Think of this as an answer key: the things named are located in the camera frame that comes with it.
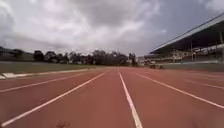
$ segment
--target white lane line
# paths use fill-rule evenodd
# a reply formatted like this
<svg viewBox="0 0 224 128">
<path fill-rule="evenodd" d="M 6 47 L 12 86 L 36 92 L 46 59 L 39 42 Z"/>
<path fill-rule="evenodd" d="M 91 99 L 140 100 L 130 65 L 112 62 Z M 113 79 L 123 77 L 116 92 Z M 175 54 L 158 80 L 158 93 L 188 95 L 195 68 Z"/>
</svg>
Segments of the white lane line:
<svg viewBox="0 0 224 128">
<path fill-rule="evenodd" d="M 213 88 L 218 88 L 218 89 L 224 89 L 224 87 L 216 86 L 216 85 L 211 85 L 211 84 L 204 84 L 204 83 L 198 83 L 192 80 L 185 80 L 186 82 L 193 83 L 193 84 L 198 84 L 198 85 L 203 85 L 203 86 L 208 86 L 208 87 L 213 87 Z"/>
<path fill-rule="evenodd" d="M 61 94 L 61 95 L 59 95 L 59 96 L 57 96 L 57 97 L 55 97 L 55 98 L 53 98 L 53 99 L 47 101 L 47 102 L 45 102 L 45 103 L 43 103 L 43 104 L 41 104 L 41 105 L 39 105 L 39 106 L 37 106 L 37 107 L 35 107 L 35 108 L 29 110 L 29 111 L 27 111 L 27 112 L 24 112 L 24 113 L 22 113 L 22 114 L 20 114 L 20 115 L 18 115 L 18 116 L 16 116 L 16 117 L 14 117 L 14 118 L 12 118 L 12 119 L 9 119 L 8 121 L 5 121 L 4 123 L 2 123 L 1 126 L 2 126 L 2 127 L 6 127 L 6 126 L 12 124 L 13 122 L 15 122 L 15 121 L 17 121 L 17 120 L 19 120 L 19 119 L 21 119 L 21 118 L 23 118 L 23 117 L 25 117 L 25 116 L 28 116 L 29 114 L 31 114 L 31 113 L 33 113 L 33 112 L 35 112 L 35 111 L 38 111 L 39 109 L 41 109 L 41 108 L 43 108 L 43 107 L 45 107 L 45 106 L 47 106 L 47 105 L 49 105 L 49 104 L 51 104 L 51 103 L 53 103 L 53 102 L 55 102 L 55 101 L 57 101 L 57 100 L 63 98 L 64 96 L 66 96 L 66 95 L 68 95 L 68 94 L 74 92 L 75 90 L 77 90 L 77 89 L 79 89 L 79 88 L 81 88 L 81 87 L 87 85 L 88 83 L 90 83 L 90 82 L 96 80 L 97 78 L 99 78 L 99 77 L 105 75 L 105 73 L 106 73 L 106 72 L 101 73 L 100 75 L 98 75 L 98 76 L 96 76 L 96 77 L 94 77 L 94 78 L 92 78 L 92 79 L 90 79 L 90 80 L 88 80 L 88 81 L 86 81 L 86 82 L 84 82 L 84 83 L 78 85 L 77 87 L 75 87 L 75 88 L 73 88 L 73 89 L 71 89 L 71 90 L 69 90 L 69 91 L 67 91 L 67 92 L 65 92 L 65 93 L 63 93 L 63 94 Z"/>
<path fill-rule="evenodd" d="M 74 78 L 74 77 L 77 77 L 77 76 L 80 76 L 80 75 L 83 75 L 83 73 L 76 74 L 76 75 L 72 75 L 72 76 L 68 76 L 68 77 L 63 77 L 63 78 L 58 78 L 58 79 L 43 81 L 43 82 L 40 82 L 40 83 L 34 83 L 34 84 L 23 85 L 23 86 L 19 86 L 19 87 L 2 89 L 2 90 L 0 90 L 0 93 L 9 92 L 9 91 L 15 91 L 15 90 L 19 90 L 19 89 L 23 89 L 23 88 L 28 88 L 28 87 L 33 87 L 33 86 L 37 86 L 37 85 L 41 85 L 41 84 L 46 84 L 46 83 L 50 83 L 50 82 L 55 82 L 55 81 L 66 80 L 66 79 Z"/>
<path fill-rule="evenodd" d="M 159 82 L 159 81 L 154 80 L 154 79 L 152 79 L 152 78 L 149 78 L 149 77 L 147 77 L 147 76 L 143 76 L 143 75 L 140 75 L 140 74 L 136 74 L 136 75 L 137 75 L 137 76 L 140 76 L 140 77 L 142 77 L 142 78 L 151 80 L 151 81 L 153 81 L 153 82 L 155 82 L 155 83 L 157 83 L 157 84 L 163 85 L 163 86 L 165 86 L 165 87 L 167 87 L 167 88 L 170 88 L 170 89 L 173 89 L 173 90 L 175 90 L 175 91 L 178 91 L 178 92 L 180 92 L 180 93 L 183 93 L 183 94 L 185 94 L 185 95 L 188 95 L 188 96 L 190 96 L 190 97 L 192 97 L 192 98 L 195 98 L 195 99 L 197 99 L 197 100 L 200 100 L 200 101 L 203 101 L 203 102 L 205 102 L 205 103 L 208 103 L 208 104 L 211 104 L 211 105 L 213 105 L 213 106 L 216 106 L 216 107 L 219 107 L 219 108 L 224 109 L 224 106 L 219 105 L 219 104 L 217 104 L 217 103 L 211 102 L 211 101 L 209 101 L 209 100 L 200 98 L 200 97 L 195 96 L 195 95 L 193 95 L 193 94 L 190 94 L 190 93 L 188 93 L 188 92 L 185 92 L 185 91 L 182 91 L 182 90 L 180 90 L 180 89 L 174 88 L 174 87 L 172 87 L 172 86 L 170 86 L 170 85 L 167 85 L 167 84 L 165 84 L 165 83 Z"/>
<path fill-rule="evenodd" d="M 128 101 L 129 106 L 130 106 L 130 108 L 131 108 L 131 113 L 132 113 L 132 116 L 133 116 L 134 121 L 135 121 L 135 126 L 136 126 L 136 128 L 143 128 L 143 127 L 142 127 L 142 123 L 141 123 L 141 121 L 140 121 L 140 119 L 139 119 L 138 113 L 137 113 L 137 111 L 136 111 L 136 109 L 135 109 L 134 103 L 133 103 L 133 101 L 132 101 L 132 99 L 131 99 L 131 96 L 130 96 L 130 94 L 129 94 L 129 92 L 128 92 L 128 89 L 127 89 L 127 87 L 126 87 L 126 84 L 125 84 L 124 79 L 123 79 L 123 77 L 122 77 L 122 75 L 121 75 L 120 72 L 119 72 L 119 76 L 120 76 L 122 85 L 123 85 L 123 87 L 124 87 L 124 91 L 125 91 L 125 95 L 126 95 L 127 101 Z"/>
<path fill-rule="evenodd" d="M 212 80 L 212 81 L 224 81 L 223 79 L 214 79 L 214 78 L 205 78 L 205 77 L 194 77 L 197 79 L 204 79 L 204 80 Z"/>
</svg>

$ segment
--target curb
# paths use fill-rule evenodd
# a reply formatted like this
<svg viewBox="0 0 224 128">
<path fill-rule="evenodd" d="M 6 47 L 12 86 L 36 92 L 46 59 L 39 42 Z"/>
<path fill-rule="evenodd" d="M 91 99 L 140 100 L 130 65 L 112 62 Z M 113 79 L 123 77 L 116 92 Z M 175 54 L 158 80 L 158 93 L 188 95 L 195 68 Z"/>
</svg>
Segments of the curb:
<svg viewBox="0 0 224 128">
<path fill-rule="evenodd" d="M 41 72 L 41 73 L 23 73 L 23 74 L 14 74 L 14 73 L 2 73 L 0 74 L 1 79 L 10 79 L 10 78 L 20 78 L 25 76 L 39 76 L 39 75 L 47 75 L 47 74 L 56 74 L 56 73 L 69 73 L 69 72 L 82 72 L 93 69 L 78 69 L 78 70 L 63 70 L 63 71 L 53 71 L 53 72 Z"/>
</svg>

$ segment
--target tree line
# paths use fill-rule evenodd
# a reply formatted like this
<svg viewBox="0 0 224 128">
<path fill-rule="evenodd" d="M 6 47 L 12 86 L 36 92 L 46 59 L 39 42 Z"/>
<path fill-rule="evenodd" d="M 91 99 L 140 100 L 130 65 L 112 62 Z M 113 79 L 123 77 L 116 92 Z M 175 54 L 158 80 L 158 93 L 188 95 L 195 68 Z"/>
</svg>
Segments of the tree line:
<svg viewBox="0 0 224 128">
<path fill-rule="evenodd" d="M 89 55 L 82 55 L 77 52 L 65 53 L 64 55 L 56 54 L 54 51 L 47 51 L 44 55 L 42 51 L 36 50 L 33 59 L 38 62 L 64 63 L 64 64 L 88 64 L 88 65 L 111 65 L 125 66 L 130 63 L 137 66 L 136 56 L 130 53 L 129 56 L 117 52 L 106 52 L 104 50 L 95 50 Z"/>
</svg>

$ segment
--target white marking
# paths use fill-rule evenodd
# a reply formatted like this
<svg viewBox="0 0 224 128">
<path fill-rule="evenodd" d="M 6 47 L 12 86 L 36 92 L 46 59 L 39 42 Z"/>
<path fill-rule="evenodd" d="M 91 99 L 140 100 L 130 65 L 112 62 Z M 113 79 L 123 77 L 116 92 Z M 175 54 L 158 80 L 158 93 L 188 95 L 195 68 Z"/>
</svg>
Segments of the white marking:
<svg viewBox="0 0 224 128">
<path fill-rule="evenodd" d="M 5 76 L 6 78 L 16 78 L 17 75 L 14 73 L 2 73 L 3 76 Z"/>
<path fill-rule="evenodd" d="M 23 118 L 25 116 L 28 116 L 29 114 L 31 114 L 31 113 L 33 113 L 35 111 L 38 111 L 39 109 L 41 109 L 41 108 L 43 108 L 43 107 L 45 107 L 45 106 L 47 106 L 47 105 L 49 105 L 49 104 L 51 104 L 51 103 L 59 100 L 59 99 L 61 99 L 62 97 L 64 97 L 64 96 L 66 96 L 66 95 L 74 92 L 75 90 L 77 90 L 77 89 L 85 86 L 86 84 L 94 81 L 95 79 L 97 79 L 97 78 L 99 78 L 99 77 L 101 77 L 103 75 L 105 75 L 105 72 L 102 73 L 102 74 L 100 74 L 100 75 L 98 75 L 98 76 L 96 76 L 96 77 L 94 77 L 94 78 L 92 78 L 92 79 L 90 79 L 90 80 L 88 80 L 88 81 L 86 81 L 86 82 L 84 82 L 84 83 L 82 83 L 82 84 L 80 84 L 80 85 L 78 85 L 77 87 L 75 87 L 75 88 L 73 88 L 73 89 L 71 89 L 71 90 L 69 90 L 69 91 L 67 91 L 67 92 L 65 92 L 65 93 L 63 93 L 63 94 L 61 94 L 61 95 L 59 95 L 59 96 L 57 96 L 57 97 L 55 97 L 55 98 L 53 98 L 53 99 L 45 102 L 43 104 L 41 104 L 41 105 L 39 105 L 39 106 L 37 106 L 37 107 L 35 107 L 35 108 L 27 111 L 27 112 L 24 112 L 24 113 L 22 113 L 22 114 L 20 114 L 20 115 L 18 115 L 16 117 L 14 117 L 14 118 L 12 118 L 12 119 L 9 119 L 8 121 L 5 121 L 4 123 L 2 123 L 2 127 L 6 127 L 6 126 L 12 124 L 13 122 L 15 122 L 17 120 L 19 120 L 19 119 L 21 119 L 21 118 Z"/>
<path fill-rule="evenodd" d="M 149 80 L 151 80 L 151 81 L 153 81 L 153 82 L 155 82 L 155 83 L 157 83 L 157 84 L 163 85 L 163 86 L 165 86 L 165 87 L 168 87 L 168 88 L 170 88 L 170 89 L 173 89 L 173 90 L 175 90 L 175 91 L 178 91 L 178 92 L 180 92 L 180 93 L 183 93 L 183 94 L 185 94 L 185 95 L 188 95 L 188 96 L 190 96 L 190 97 L 193 97 L 193 98 L 195 98 L 195 99 L 197 99 L 197 100 L 200 100 L 200 101 L 203 101 L 203 102 L 205 102 L 205 103 L 208 103 L 208 104 L 211 104 L 211 105 L 213 105 L 213 106 L 216 106 L 216 107 L 219 107 L 219 108 L 224 109 L 224 106 L 219 105 L 219 104 L 217 104 L 217 103 L 214 103 L 214 102 L 208 101 L 208 100 L 206 100 L 206 99 L 200 98 L 200 97 L 198 97 L 198 96 L 195 96 L 195 95 L 190 94 L 190 93 L 188 93 L 188 92 L 185 92 L 185 91 L 182 91 L 182 90 L 180 90 L 180 89 L 174 88 L 174 87 L 172 87 L 172 86 L 170 86 L 170 85 L 167 85 L 167 84 L 165 84 L 165 83 L 159 82 L 159 81 L 154 80 L 154 79 L 152 79 L 152 78 L 149 78 L 149 77 L 146 77 L 146 76 L 143 76 L 143 75 L 140 75 L 140 74 L 136 74 L 136 75 L 137 75 L 137 76 L 140 76 L 140 77 L 142 77 L 142 78 L 145 78 L 145 79 L 149 79 Z"/>
<path fill-rule="evenodd" d="M 205 80 L 212 80 L 212 81 L 224 81 L 222 79 L 212 79 L 212 78 L 205 78 L 205 77 L 196 77 L 197 79 L 205 79 Z"/>
<path fill-rule="evenodd" d="M 6 79 L 4 76 L 0 75 L 0 80 Z"/>
<path fill-rule="evenodd" d="M 50 82 L 55 82 L 55 81 L 61 81 L 61 80 L 65 80 L 65 79 L 77 77 L 77 76 L 80 76 L 82 74 L 83 73 L 76 74 L 76 75 L 72 75 L 72 76 L 69 76 L 69 77 L 63 77 L 63 78 L 48 80 L 48 81 L 44 81 L 44 82 L 40 82 L 40 83 L 34 83 L 34 84 L 23 85 L 23 86 L 19 86 L 19 87 L 7 88 L 7 89 L 0 90 L 0 93 L 9 92 L 9 91 L 15 91 L 15 90 L 19 90 L 19 89 L 23 89 L 23 88 L 28 88 L 28 87 L 33 87 L 33 86 L 37 86 L 37 85 L 41 85 L 41 84 L 46 84 L 46 83 L 50 83 Z"/>
<path fill-rule="evenodd" d="M 133 103 L 133 101 L 132 101 L 132 99 L 131 99 L 131 96 L 130 96 L 130 94 L 129 94 L 129 92 L 128 92 L 128 89 L 127 89 L 127 87 L 126 87 L 126 84 L 125 84 L 124 79 L 123 79 L 123 77 L 122 77 L 122 75 L 121 75 L 120 72 L 119 72 L 119 76 L 120 76 L 122 85 L 123 85 L 123 87 L 124 87 L 124 91 L 125 91 L 125 95 L 126 95 L 127 101 L 128 101 L 129 106 L 130 106 L 130 108 L 131 108 L 131 113 L 132 113 L 132 116 L 133 116 L 134 121 L 135 121 L 135 126 L 136 126 L 136 128 L 143 128 L 143 127 L 142 127 L 142 123 L 141 123 L 141 121 L 140 121 L 140 119 L 139 119 L 138 113 L 137 113 L 137 111 L 136 111 L 136 109 L 135 109 L 134 103 Z"/>
<path fill-rule="evenodd" d="M 46 75 L 54 75 L 54 74 L 64 74 L 64 73 L 71 73 L 71 72 L 84 72 L 89 70 L 98 70 L 97 69 L 78 69 L 78 70 L 65 70 L 65 71 L 56 71 L 56 72 L 43 72 L 43 73 L 30 73 L 26 77 L 18 77 L 18 78 L 10 78 L 1 80 L 0 82 L 8 82 L 8 81 L 16 81 L 16 80 L 22 80 L 22 79 L 32 79 L 32 78 L 38 78 L 38 77 L 45 77 Z"/>
<path fill-rule="evenodd" d="M 218 89 L 224 89 L 224 87 L 220 87 L 220 86 L 215 86 L 215 85 L 211 85 L 211 84 L 203 84 L 203 83 L 198 83 L 192 80 L 185 80 L 186 82 L 189 83 L 193 83 L 193 84 L 199 84 L 199 85 L 204 85 L 204 86 L 208 86 L 208 87 L 213 87 L 213 88 L 218 88 Z"/>
</svg>

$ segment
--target cloud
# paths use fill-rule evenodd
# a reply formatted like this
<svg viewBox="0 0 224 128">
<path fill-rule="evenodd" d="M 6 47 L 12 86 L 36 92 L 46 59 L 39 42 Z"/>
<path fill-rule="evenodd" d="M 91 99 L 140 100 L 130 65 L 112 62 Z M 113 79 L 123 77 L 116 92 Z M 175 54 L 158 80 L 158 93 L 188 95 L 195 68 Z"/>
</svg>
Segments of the cloud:
<svg viewBox="0 0 224 128">
<path fill-rule="evenodd" d="M 223 0 L 198 0 L 200 4 L 204 4 L 205 7 L 214 12 L 224 11 L 224 1 Z"/>
<path fill-rule="evenodd" d="M 13 25 L 13 11 L 10 5 L 0 1 L 0 35 L 11 32 Z"/>
<path fill-rule="evenodd" d="M 118 49 L 143 54 L 149 40 L 166 34 L 165 29 L 151 22 L 161 15 L 159 0 L 30 0 L 31 4 L 26 5 L 14 2 L 11 6 L 16 13 L 15 33 L 43 42 L 35 47 L 21 45 L 29 51 L 45 44 L 59 51 Z"/>
</svg>

